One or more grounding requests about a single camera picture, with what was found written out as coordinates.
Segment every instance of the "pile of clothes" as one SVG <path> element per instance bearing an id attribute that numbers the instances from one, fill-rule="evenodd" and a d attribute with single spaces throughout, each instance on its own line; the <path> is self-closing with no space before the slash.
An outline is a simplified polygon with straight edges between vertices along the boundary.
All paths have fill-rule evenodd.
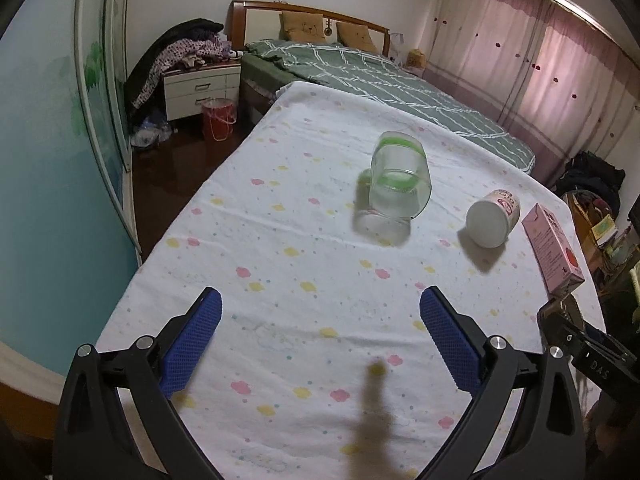
<path id="1" fill-rule="evenodd" d="M 219 33 L 223 25 L 197 18 L 170 28 L 140 58 L 124 85 L 127 114 L 140 126 L 155 108 L 164 109 L 162 74 L 175 66 L 192 68 L 212 59 L 228 59 L 230 45 Z"/>
<path id="2" fill-rule="evenodd" d="M 564 166 L 564 174 L 554 184 L 555 194 L 584 190 L 591 192 L 591 201 L 602 199 L 616 219 L 620 212 L 620 187 L 625 170 L 617 170 L 591 152 L 580 152 Z"/>

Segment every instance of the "blue gripper pad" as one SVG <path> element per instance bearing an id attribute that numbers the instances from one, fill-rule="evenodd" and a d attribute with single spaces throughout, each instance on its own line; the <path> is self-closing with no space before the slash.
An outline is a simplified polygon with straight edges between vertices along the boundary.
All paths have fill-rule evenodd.
<path id="1" fill-rule="evenodd" d="M 445 306 L 428 288 L 420 297 L 420 317 L 436 343 L 456 386 L 471 396 L 480 388 L 480 357 L 471 346 L 452 316 L 452 308 Z"/>
<path id="2" fill-rule="evenodd" d="M 222 297 L 212 288 L 164 355 L 160 390 L 167 399 L 185 389 L 221 318 Z"/>

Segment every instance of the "nightstand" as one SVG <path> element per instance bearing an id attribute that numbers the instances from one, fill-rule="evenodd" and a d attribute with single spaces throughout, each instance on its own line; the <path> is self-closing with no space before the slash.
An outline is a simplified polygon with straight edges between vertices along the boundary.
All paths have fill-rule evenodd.
<path id="1" fill-rule="evenodd" d="M 200 113 L 207 99 L 226 98 L 238 104 L 240 62 L 222 61 L 194 70 L 164 74 L 164 100 L 169 121 Z"/>

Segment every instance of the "pink carton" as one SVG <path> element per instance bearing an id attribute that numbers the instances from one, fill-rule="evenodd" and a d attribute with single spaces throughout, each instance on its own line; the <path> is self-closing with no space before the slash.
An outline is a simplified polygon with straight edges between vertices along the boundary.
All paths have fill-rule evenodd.
<path id="1" fill-rule="evenodd" d="M 555 298 L 564 298 L 584 281 L 584 276 L 558 219 L 549 209 L 536 204 L 522 225 L 542 270 L 546 290 Z"/>

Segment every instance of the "wooden headboard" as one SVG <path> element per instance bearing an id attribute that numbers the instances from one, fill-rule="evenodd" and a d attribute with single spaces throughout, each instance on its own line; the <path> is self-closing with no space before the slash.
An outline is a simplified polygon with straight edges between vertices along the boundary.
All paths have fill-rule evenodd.
<path id="1" fill-rule="evenodd" d="M 382 25 L 376 25 L 375 23 L 345 16 L 344 14 L 338 14 L 337 12 L 331 12 L 330 10 L 314 9 L 313 7 L 303 7 L 283 2 L 234 0 L 231 6 L 231 47 L 235 50 L 241 49 L 245 43 L 251 41 L 265 39 L 277 40 L 280 33 L 280 11 L 292 10 L 293 12 L 322 14 L 325 20 L 331 20 L 334 33 L 327 38 L 329 41 L 331 41 L 336 34 L 335 22 L 366 25 L 370 31 L 373 31 L 371 40 L 376 47 L 380 49 L 380 52 L 382 52 L 384 56 L 388 56 L 389 54 L 389 29 L 382 27 Z"/>

